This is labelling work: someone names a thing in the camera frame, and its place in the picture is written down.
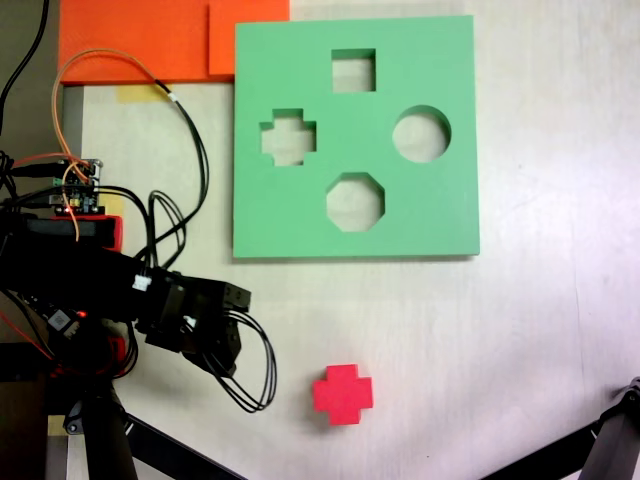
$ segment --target orange wire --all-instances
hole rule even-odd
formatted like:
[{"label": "orange wire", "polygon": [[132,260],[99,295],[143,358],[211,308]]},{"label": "orange wire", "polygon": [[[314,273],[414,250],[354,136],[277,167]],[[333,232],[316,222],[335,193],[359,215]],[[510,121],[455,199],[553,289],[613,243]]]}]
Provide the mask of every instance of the orange wire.
[{"label": "orange wire", "polygon": [[73,207],[69,204],[69,199],[67,198],[67,192],[64,190],[64,186],[67,184],[67,175],[69,171],[75,166],[75,162],[70,163],[67,169],[64,171],[64,175],[62,175],[62,198],[64,200],[64,206],[69,210],[69,215],[71,216],[71,221],[73,222],[73,228],[76,229],[76,243],[80,241],[80,227],[78,226],[78,220],[76,220],[76,216],[73,213]]},{"label": "orange wire", "polygon": [[71,153],[71,149],[69,148],[69,144],[64,138],[62,134],[62,128],[60,127],[60,119],[58,118],[58,90],[60,89],[60,81],[62,77],[69,69],[71,65],[73,65],[78,60],[85,58],[88,55],[114,55],[117,57],[124,58],[135,63],[138,67],[140,67],[154,82],[157,80],[157,77],[149,70],[144,63],[138,60],[133,55],[128,54],[127,52],[123,52],[122,50],[116,50],[113,48],[90,48],[88,50],[83,50],[81,52],[76,53],[72,56],[66,63],[60,68],[58,75],[56,76],[55,82],[53,83],[53,92],[51,93],[51,115],[53,117],[53,128],[56,132],[56,137],[58,137],[58,142],[60,143],[60,147],[62,150],[68,154]]},{"label": "orange wire", "polygon": [[9,318],[4,314],[4,312],[0,311],[0,318],[2,318],[2,320],[4,320],[4,322],[9,325],[9,327],[11,327],[14,331],[16,331],[18,334],[20,334],[20,336],[22,336],[23,338],[25,338],[29,343],[31,343],[31,345],[33,345],[34,347],[36,347],[38,350],[40,350],[40,352],[47,357],[49,360],[53,361],[53,358],[51,357],[51,355],[49,355],[47,352],[44,351],[44,349],[42,347],[40,347],[40,345],[38,345],[34,340],[31,339],[31,337],[29,335],[27,335],[26,333],[24,333],[22,330],[20,330],[18,327],[16,327],[14,325],[14,323],[9,320]]}]

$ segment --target cross-shaped hole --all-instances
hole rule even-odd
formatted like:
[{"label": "cross-shaped hole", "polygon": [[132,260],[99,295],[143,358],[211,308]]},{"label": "cross-shaped hole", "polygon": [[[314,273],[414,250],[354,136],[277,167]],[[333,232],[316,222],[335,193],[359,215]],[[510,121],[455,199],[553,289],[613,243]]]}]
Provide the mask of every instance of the cross-shaped hole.
[{"label": "cross-shaped hole", "polygon": [[316,151],[316,122],[304,120],[302,109],[274,110],[273,122],[263,122],[262,153],[273,156],[276,167],[298,166]]}]

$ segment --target octagonal hole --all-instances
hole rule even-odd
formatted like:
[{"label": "octagonal hole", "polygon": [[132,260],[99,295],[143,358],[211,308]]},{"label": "octagonal hole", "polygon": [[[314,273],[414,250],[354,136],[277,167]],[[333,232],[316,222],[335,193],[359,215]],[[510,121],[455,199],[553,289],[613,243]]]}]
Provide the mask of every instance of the octagonal hole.
[{"label": "octagonal hole", "polygon": [[345,173],[327,191],[327,216],[343,232],[366,232],[384,215],[384,189],[367,173]]},{"label": "octagonal hole", "polygon": [[407,160],[431,162],[449,148],[451,126],[438,109],[418,105],[405,110],[393,130],[393,143]]}]

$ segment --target circuit board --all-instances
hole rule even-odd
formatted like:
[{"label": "circuit board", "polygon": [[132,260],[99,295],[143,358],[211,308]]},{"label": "circuit board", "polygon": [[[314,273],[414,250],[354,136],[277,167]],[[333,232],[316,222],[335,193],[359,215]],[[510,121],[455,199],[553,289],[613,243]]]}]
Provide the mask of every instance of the circuit board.
[{"label": "circuit board", "polygon": [[[100,171],[102,169],[102,162],[97,159],[89,159],[89,166],[79,165],[80,171],[89,178],[90,184],[94,187],[100,185]],[[53,177],[53,186],[59,187],[63,184],[62,175]],[[78,177],[75,170],[70,170],[66,178],[67,185],[85,185],[85,183]],[[64,203],[62,194],[55,194],[49,196],[49,203],[54,208],[56,215],[69,216],[69,209],[72,209],[74,215],[104,215],[105,208],[99,205],[99,194],[95,190],[91,191],[69,191],[67,192],[67,199],[69,200],[69,206]]]}]

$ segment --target circular hole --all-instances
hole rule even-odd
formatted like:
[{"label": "circular hole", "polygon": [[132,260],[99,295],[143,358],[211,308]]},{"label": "circular hole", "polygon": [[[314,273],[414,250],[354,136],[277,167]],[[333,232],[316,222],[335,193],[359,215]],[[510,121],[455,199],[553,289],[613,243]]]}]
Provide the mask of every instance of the circular hole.
[{"label": "circular hole", "polygon": [[451,143],[451,126],[444,114],[419,105],[406,110],[393,129],[393,144],[400,155],[416,163],[439,158]]}]

